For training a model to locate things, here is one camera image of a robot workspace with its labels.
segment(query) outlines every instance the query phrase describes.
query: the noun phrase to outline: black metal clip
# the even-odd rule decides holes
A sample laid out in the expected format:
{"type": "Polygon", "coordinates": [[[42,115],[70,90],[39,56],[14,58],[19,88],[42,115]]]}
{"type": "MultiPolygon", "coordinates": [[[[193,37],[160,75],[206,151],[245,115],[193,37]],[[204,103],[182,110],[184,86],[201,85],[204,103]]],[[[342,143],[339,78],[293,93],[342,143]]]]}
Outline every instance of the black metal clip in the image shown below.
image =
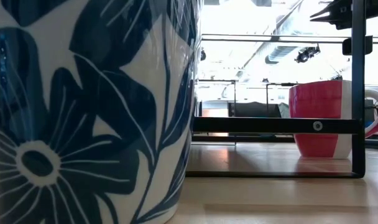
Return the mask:
{"type": "MultiPolygon", "coordinates": [[[[353,0],[334,0],[322,11],[312,15],[311,21],[328,22],[335,25],[337,30],[352,28],[352,1],[353,0]]],[[[368,0],[366,2],[366,19],[377,16],[378,0],[368,0]]]]}
{"type": "MultiPolygon", "coordinates": [[[[365,38],[366,51],[365,55],[373,52],[373,36],[368,35],[365,38]]],[[[343,42],[343,55],[352,55],[352,38],[345,39],[343,42]]]]}

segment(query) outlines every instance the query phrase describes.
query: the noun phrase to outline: ceiling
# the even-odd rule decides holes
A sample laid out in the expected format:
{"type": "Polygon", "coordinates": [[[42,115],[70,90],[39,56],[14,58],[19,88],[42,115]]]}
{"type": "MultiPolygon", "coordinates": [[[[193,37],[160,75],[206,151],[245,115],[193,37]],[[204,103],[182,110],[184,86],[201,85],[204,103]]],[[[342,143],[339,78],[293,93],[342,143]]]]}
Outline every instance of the ceiling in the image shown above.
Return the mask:
{"type": "MultiPolygon", "coordinates": [[[[350,36],[351,30],[310,22],[309,16],[329,1],[215,0],[205,1],[201,12],[203,34],[350,36]]],[[[378,36],[378,17],[367,22],[367,33],[378,36]]],[[[237,80],[254,85],[270,82],[313,82],[337,74],[351,78],[351,61],[340,44],[320,44],[321,53],[297,63],[298,51],[312,44],[203,41],[207,58],[200,63],[200,79],[237,80]]],[[[378,45],[366,57],[366,83],[378,83],[378,45]]]]}

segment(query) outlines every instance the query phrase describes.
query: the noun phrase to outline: vase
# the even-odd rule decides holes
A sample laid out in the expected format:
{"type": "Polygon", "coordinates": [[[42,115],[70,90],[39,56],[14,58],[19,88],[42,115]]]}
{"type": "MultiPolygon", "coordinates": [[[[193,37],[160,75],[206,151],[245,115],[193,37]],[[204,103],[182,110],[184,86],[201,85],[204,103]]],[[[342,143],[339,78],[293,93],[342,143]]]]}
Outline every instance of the vase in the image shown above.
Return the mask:
{"type": "Polygon", "coordinates": [[[0,0],[0,224],[165,223],[201,0],[0,0]]]}

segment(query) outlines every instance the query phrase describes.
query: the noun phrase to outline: red mug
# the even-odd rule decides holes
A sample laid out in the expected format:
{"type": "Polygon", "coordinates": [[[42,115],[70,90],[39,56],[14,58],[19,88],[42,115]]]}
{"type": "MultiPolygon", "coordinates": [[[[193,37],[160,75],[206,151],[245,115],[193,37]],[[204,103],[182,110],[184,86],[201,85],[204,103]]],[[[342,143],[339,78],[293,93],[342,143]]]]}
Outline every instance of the red mug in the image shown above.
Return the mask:
{"type": "MultiPolygon", "coordinates": [[[[346,80],[306,83],[290,89],[291,118],[352,119],[352,84],[346,80]]],[[[378,103],[378,91],[365,90],[366,98],[378,103]]],[[[378,131],[378,117],[365,130],[366,137],[378,131]]],[[[346,159],[352,149],[350,134],[295,134],[304,157],[346,159]]]]}

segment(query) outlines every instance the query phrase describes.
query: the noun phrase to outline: blue flower design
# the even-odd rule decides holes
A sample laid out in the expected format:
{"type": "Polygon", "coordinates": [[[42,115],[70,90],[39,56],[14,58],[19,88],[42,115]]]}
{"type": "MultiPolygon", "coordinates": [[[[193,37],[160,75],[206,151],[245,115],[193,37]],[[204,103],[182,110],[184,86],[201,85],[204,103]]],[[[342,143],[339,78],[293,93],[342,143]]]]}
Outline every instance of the blue flower design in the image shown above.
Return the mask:
{"type": "Polygon", "coordinates": [[[106,123],[65,68],[47,108],[38,60],[29,34],[0,29],[0,224],[101,224],[100,201],[118,223],[107,194],[134,190],[136,145],[95,128],[106,123]]]}
{"type": "MultiPolygon", "coordinates": [[[[186,16],[175,14],[182,2],[163,1],[171,11],[152,8],[163,5],[161,1],[106,2],[111,5],[88,3],[70,50],[76,55],[84,91],[100,105],[96,113],[118,135],[141,145],[138,149],[147,158],[150,177],[131,221],[140,223],[167,213],[179,198],[190,145],[197,34],[195,25],[190,32],[181,27],[190,24],[186,16]],[[135,19],[115,16],[119,13],[135,19]],[[97,49],[91,47],[94,41],[97,49]],[[165,156],[164,150],[174,152],[165,156]],[[160,181],[153,178],[157,173],[171,178],[165,186],[155,184],[160,181]]],[[[193,15],[192,1],[182,5],[193,15]]]]}

